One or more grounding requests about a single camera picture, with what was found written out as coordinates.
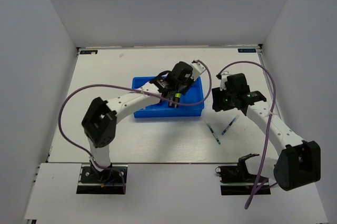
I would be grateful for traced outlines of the purple cap black highlighter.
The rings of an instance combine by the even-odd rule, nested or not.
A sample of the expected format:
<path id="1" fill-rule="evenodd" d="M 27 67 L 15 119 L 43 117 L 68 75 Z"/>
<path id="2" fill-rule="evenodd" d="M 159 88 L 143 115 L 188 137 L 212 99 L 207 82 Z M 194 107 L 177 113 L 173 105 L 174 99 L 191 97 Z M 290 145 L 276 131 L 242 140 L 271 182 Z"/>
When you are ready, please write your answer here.
<path id="1" fill-rule="evenodd" d="M 168 101 L 168 107 L 169 108 L 176 108 L 176 105 L 173 103 L 175 101 L 175 91 L 172 91 L 168 94 L 167 98 L 169 99 Z"/>

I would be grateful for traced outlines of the yellow cap black highlighter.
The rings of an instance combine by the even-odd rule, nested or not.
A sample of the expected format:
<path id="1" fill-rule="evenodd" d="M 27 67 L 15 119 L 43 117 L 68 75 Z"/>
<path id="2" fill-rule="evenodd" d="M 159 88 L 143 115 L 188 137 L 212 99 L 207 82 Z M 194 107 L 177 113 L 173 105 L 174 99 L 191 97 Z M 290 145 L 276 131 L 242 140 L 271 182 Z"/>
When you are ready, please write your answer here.
<path id="1" fill-rule="evenodd" d="M 170 103 L 170 107 L 172 108 L 178 108 L 179 107 L 179 102 L 180 102 L 181 94 L 176 93 L 174 97 L 172 98 L 172 102 Z"/>

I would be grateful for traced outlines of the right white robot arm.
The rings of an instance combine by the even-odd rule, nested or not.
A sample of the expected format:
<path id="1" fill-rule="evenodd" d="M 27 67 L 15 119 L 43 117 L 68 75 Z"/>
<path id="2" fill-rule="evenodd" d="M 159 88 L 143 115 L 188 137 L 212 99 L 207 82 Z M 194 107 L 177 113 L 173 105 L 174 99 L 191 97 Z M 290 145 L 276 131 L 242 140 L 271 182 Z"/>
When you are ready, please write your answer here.
<path id="1" fill-rule="evenodd" d="M 243 73 L 217 75 L 221 81 L 212 89 L 215 112 L 238 109 L 265 133 L 278 158 L 266 158 L 262 178 L 274 179 L 285 191 L 302 187 L 321 179 L 321 148 L 315 141 L 305 141 L 277 115 L 260 91 L 251 91 Z"/>

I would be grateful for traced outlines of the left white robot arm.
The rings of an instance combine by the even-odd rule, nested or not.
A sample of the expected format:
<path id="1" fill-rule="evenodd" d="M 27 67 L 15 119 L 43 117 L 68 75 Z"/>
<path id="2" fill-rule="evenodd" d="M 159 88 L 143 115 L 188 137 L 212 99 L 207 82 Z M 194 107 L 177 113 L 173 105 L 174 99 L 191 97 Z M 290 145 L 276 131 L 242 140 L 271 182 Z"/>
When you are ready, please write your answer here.
<path id="1" fill-rule="evenodd" d="M 130 114 L 147 106 L 158 104 L 161 98 L 172 99 L 175 94 L 185 94 L 205 68 L 198 62 L 177 63 L 171 71 L 158 74 L 142 87 L 125 95 L 103 100 L 95 98 L 83 120 L 82 126 L 90 144 L 90 164 L 99 181 L 111 176 L 109 144 L 114 140 L 117 124 Z"/>

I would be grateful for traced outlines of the blue ink pen refill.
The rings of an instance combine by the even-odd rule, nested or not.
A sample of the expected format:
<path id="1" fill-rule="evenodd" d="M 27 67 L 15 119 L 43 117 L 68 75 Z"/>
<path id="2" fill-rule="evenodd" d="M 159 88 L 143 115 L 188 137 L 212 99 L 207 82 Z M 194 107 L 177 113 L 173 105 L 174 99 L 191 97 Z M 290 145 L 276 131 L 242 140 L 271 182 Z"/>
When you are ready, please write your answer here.
<path id="1" fill-rule="evenodd" d="M 237 119 L 240 117 L 240 115 L 236 115 L 231 122 L 225 127 L 225 129 L 222 131 L 221 135 L 224 135 L 229 129 L 230 127 L 237 121 Z"/>

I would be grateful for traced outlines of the blue divided plastic tray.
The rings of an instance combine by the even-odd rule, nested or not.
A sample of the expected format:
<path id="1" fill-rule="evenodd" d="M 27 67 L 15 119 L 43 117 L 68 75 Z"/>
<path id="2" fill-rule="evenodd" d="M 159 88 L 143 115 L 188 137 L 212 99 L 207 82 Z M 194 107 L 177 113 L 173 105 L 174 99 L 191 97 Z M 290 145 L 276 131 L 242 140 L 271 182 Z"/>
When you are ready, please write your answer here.
<path id="1" fill-rule="evenodd" d="M 181 95 L 179 103 L 197 103 L 204 98 L 202 81 L 198 80 L 192 85 L 185 95 Z M 169 107 L 167 101 L 147 106 L 134 113 L 135 118 L 154 118 L 154 117 L 193 117 L 201 116 L 204 109 L 204 103 L 196 106 L 178 106 L 177 108 Z"/>

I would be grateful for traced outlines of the green ink pen refill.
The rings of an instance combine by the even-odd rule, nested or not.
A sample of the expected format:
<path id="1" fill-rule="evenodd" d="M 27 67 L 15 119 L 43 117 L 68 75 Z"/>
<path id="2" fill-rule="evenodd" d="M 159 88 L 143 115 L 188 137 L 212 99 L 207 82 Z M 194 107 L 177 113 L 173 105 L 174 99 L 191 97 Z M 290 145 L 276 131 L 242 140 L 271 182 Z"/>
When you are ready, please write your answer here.
<path id="1" fill-rule="evenodd" d="M 221 144 L 219 138 L 217 137 L 215 131 L 213 130 L 213 128 L 211 127 L 211 125 L 208 123 L 208 121 L 206 119 L 204 119 L 204 122 L 206 123 L 208 129 L 210 130 L 212 136 L 214 137 L 215 141 L 218 143 L 218 145 Z"/>

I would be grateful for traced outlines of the right table corner label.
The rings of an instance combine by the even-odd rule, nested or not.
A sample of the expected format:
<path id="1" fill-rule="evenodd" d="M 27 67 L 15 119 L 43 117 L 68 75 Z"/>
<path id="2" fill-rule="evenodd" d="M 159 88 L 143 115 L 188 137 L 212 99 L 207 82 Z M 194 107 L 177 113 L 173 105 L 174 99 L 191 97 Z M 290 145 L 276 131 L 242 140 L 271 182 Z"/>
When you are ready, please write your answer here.
<path id="1" fill-rule="evenodd" d="M 256 53 L 255 48 L 238 48 L 239 53 Z"/>

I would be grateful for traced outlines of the table corner label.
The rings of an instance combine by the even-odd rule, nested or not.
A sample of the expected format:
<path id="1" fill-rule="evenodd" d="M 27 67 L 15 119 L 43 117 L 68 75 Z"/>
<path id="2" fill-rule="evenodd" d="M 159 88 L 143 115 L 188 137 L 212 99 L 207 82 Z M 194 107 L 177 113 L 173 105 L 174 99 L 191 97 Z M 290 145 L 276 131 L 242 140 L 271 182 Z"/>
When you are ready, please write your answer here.
<path id="1" fill-rule="evenodd" d="M 256 53 L 255 48 L 238 48 L 239 53 Z"/>
<path id="2" fill-rule="evenodd" d="M 81 50 L 80 55 L 95 55 L 98 53 L 98 50 Z"/>

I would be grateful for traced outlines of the left table corner label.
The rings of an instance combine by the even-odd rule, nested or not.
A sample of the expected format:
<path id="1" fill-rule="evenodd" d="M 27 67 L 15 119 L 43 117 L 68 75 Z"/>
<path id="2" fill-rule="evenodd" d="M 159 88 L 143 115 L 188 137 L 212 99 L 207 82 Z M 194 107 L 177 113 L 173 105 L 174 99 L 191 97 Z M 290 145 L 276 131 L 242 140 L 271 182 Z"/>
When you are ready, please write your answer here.
<path id="1" fill-rule="evenodd" d="M 80 55 L 95 55 L 98 53 L 98 50 L 81 50 Z"/>

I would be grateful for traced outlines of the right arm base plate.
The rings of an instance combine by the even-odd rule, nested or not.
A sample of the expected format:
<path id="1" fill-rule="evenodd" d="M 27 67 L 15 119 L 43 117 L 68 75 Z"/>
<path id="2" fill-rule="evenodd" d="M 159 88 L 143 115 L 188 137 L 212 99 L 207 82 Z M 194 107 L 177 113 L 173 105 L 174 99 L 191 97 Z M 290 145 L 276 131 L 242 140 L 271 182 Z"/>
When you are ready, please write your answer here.
<path id="1" fill-rule="evenodd" d="M 222 196 L 249 196 L 253 189 L 256 175 L 242 175 L 237 165 L 225 165 L 215 168 L 220 178 Z"/>

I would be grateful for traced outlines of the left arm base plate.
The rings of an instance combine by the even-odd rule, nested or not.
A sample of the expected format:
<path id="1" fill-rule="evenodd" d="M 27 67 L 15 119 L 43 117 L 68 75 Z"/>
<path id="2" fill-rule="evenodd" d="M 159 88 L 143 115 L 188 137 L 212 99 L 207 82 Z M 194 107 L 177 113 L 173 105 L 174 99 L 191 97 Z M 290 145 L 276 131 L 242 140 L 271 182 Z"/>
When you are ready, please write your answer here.
<path id="1" fill-rule="evenodd" d="M 124 195 L 127 166 L 114 166 L 115 171 L 104 170 L 99 176 L 91 166 L 82 166 L 76 193 L 78 195 Z"/>

